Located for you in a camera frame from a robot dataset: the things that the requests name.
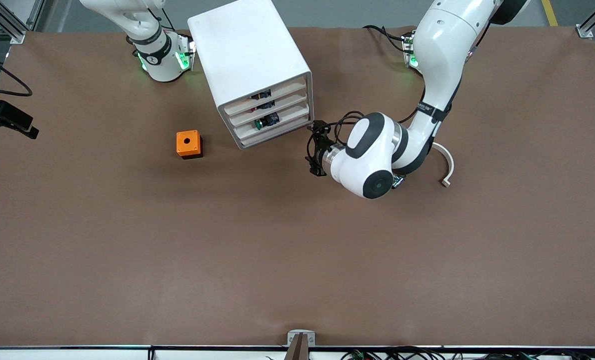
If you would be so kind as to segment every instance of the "table surface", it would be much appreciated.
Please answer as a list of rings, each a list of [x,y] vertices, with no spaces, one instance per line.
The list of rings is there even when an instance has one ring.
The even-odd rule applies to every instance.
[[[416,106],[375,32],[291,34],[316,118]],[[121,33],[32,32],[5,65],[40,132],[0,129],[0,346],[595,346],[595,44],[572,27],[492,28],[437,137],[451,187],[434,151],[377,200],[311,175],[306,129],[238,150],[201,66],[155,82]],[[190,129],[205,156],[181,160]]]

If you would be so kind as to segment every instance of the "white shelving unit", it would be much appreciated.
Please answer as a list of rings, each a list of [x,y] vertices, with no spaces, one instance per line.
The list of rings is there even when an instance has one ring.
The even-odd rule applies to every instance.
[[[311,69],[271,0],[232,2],[189,18],[188,28],[215,106],[240,149],[312,122]],[[277,123],[256,127],[272,114]]]

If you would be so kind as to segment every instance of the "yellow floor tape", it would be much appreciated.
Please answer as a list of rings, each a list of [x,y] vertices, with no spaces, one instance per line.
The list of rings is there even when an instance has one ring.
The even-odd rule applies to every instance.
[[[542,6],[544,6],[544,12],[546,13],[546,18],[548,19],[548,24],[551,27],[558,26],[558,19],[556,19],[556,14],[553,12],[553,6],[551,6],[551,0],[542,0]]]

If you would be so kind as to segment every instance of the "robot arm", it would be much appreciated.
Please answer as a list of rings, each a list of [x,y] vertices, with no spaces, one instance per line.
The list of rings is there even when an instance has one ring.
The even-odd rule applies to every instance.
[[[368,114],[353,126],[346,147],[320,148],[323,170],[353,194],[368,199],[386,194],[394,174],[403,177],[417,170],[451,109],[473,44],[494,14],[508,11],[501,8],[503,1],[435,0],[412,43],[425,95],[411,125],[403,127],[381,112]],[[505,4],[514,5],[516,15],[528,1],[505,0]]]
[[[162,9],[166,0],[80,0],[120,27],[137,49],[142,68],[158,82],[176,80],[192,67],[195,43],[188,36],[164,31],[149,10]]]

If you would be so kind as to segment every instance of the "orange cube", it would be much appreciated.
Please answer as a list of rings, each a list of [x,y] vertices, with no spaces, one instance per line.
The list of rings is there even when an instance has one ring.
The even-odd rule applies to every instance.
[[[177,153],[184,160],[197,159],[204,156],[202,137],[197,130],[181,131],[176,137]]]

